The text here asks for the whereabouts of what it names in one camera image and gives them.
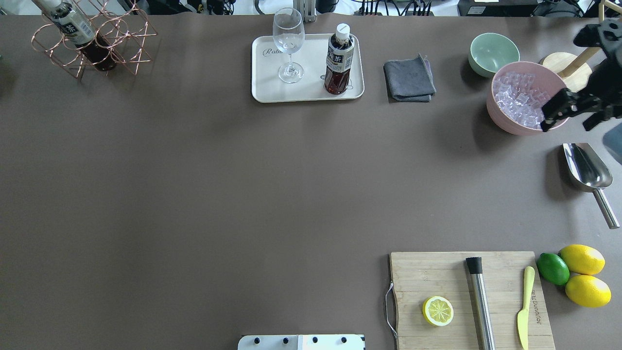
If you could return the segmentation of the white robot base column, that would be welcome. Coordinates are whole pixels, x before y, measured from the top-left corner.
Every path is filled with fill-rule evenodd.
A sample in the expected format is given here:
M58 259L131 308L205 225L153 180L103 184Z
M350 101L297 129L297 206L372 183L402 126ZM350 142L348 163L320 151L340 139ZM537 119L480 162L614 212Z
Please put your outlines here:
M364 350L362 334L274 334L243 336L238 350Z

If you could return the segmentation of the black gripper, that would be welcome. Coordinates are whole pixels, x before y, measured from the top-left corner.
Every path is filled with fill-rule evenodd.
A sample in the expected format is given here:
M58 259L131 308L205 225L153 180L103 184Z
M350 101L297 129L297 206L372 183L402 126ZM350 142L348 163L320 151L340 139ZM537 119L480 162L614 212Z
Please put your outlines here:
M590 131L611 118L621 117L621 35L620 22L588 24L580 29L573 44L578 47L599 47L606 58L589 76L583 89L573 92L562 88L542 106L542 131L547 132L557 122L586 112L592 115L583 122L585 131Z

